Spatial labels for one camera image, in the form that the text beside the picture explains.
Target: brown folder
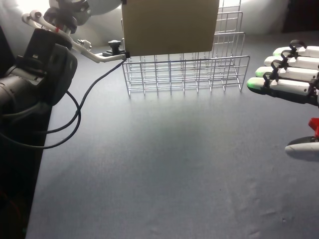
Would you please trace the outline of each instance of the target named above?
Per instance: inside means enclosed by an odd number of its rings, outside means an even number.
[[[125,50],[131,56],[212,49],[219,0],[125,0]]]

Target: white curtain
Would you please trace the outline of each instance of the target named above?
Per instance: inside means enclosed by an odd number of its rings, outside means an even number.
[[[13,54],[23,55],[33,29],[22,23],[21,14],[38,9],[45,12],[48,0],[0,0],[0,25]],[[242,31],[247,34],[280,32],[287,10],[288,0],[242,0],[244,12]],[[94,16],[73,35],[74,39],[86,39],[93,46],[107,45],[114,39],[122,39],[122,12],[117,8],[107,14]]]

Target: red plastic part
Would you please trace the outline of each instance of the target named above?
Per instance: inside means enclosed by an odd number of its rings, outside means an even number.
[[[319,137],[319,118],[312,118],[309,126],[315,131],[315,137]]]

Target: gray tablecloth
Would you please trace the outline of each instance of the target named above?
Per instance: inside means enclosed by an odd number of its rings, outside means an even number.
[[[246,80],[277,47],[319,34],[246,38]],[[117,64],[77,55],[78,100]],[[75,107],[65,97],[50,128]],[[317,239],[319,163],[293,160],[286,144],[309,136],[316,107],[251,93],[245,86],[127,95],[117,70],[89,95],[66,144],[46,150],[27,239]],[[47,137],[63,139],[71,129]]]

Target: silver wire file organizer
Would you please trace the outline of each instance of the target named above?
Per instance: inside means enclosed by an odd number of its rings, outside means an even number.
[[[242,56],[245,33],[239,0],[220,0],[210,52],[132,57],[122,65],[129,97],[132,92],[243,89],[250,57]]]

